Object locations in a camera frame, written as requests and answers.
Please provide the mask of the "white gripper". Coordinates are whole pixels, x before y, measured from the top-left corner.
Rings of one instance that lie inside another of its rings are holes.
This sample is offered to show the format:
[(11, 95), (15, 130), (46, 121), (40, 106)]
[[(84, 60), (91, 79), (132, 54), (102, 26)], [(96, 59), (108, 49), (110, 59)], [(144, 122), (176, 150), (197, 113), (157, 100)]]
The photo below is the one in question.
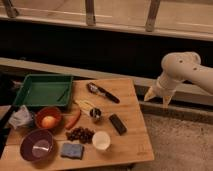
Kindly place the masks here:
[(150, 87), (144, 96), (145, 101), (149, 101), (157, 96), (163, 97), (163, 108), (168, 108), (172, 96), (176, 91), (179, 82), (172, 79), (166, 73), (162, 73), (156, 80), (153, 88)]

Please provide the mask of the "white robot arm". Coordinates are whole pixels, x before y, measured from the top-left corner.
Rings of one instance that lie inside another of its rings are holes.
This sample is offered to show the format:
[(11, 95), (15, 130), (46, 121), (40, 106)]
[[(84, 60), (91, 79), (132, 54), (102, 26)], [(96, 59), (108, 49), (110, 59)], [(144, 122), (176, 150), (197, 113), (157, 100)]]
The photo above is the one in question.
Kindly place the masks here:
[(168, 53), (163, 57), (161, 67), (162, 73), (146, 92), (145, 101), (161, 97), (163, 107), (167, 108), (176, 93), (177, 86), (184, 81), (189, 81), (213, 94), (213, 68), (203, 66), (198, 53)]

